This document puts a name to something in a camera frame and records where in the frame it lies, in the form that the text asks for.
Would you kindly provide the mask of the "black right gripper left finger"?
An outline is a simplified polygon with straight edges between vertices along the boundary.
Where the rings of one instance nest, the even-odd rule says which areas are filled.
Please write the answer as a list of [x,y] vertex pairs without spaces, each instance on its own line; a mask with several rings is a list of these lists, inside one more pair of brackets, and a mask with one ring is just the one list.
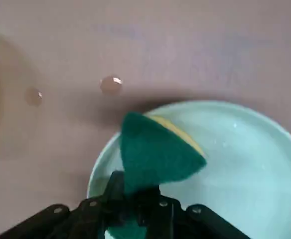
[[124,173],[114,171],[102,195],[83,200],[74,210],[53,204],[1,233],[0,239],[103,239],[128,213]]

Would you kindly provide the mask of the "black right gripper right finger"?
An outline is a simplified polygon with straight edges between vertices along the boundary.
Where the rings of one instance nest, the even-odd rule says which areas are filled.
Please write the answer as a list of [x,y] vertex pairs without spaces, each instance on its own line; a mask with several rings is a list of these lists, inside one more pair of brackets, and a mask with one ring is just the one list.
[[135,193],[135,214],[138,225],[146,227],[146,239],[249,238],[209,207],[194,204],[184,210],[158,187]]

